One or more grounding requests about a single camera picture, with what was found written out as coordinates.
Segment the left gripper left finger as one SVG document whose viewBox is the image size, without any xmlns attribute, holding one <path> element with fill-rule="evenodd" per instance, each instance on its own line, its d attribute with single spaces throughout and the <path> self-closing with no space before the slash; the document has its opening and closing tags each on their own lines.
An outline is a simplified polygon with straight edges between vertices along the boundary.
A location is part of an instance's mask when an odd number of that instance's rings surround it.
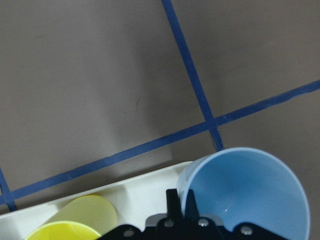
<svg viewBox="0 0 320 240">
<path fill-rule="evenodd" d="M 175 188 L 166 190 L 167 217 L 173 220 L 181 218 L 181 203 Z"/>
</svg>

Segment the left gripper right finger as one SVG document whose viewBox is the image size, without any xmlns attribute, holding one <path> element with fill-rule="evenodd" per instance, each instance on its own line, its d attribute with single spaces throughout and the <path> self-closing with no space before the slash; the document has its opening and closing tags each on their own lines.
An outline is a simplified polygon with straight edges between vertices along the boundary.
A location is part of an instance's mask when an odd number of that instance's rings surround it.
<svg viewBox="0 0 320 240">
<path fill-rule="evenodd" d="M 194 194 L 194 191 L 190 189 L 186 197 L 184 218 L 190 222 L 194 222 L 199 217 L 200 217 L 200 214 L 197 207 L 195 194 Z"/>
</svg>

